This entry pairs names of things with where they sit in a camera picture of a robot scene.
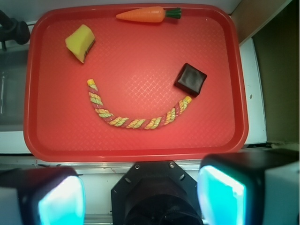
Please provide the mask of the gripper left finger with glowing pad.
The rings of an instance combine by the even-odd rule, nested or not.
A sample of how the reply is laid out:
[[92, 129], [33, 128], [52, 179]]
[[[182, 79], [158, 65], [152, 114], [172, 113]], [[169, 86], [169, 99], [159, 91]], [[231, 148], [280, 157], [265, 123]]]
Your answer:
[[71, 167], [0, 172], [2, 225], [82, 225], [84, 184]]

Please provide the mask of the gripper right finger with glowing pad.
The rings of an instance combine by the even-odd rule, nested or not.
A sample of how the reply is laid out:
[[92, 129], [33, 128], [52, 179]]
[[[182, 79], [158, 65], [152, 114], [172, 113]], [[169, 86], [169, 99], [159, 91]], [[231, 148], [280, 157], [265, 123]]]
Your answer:
[[206, 155], [197, 176], [202, 215], [210, 225], [297, 225], [300, 154], [251, 150]]

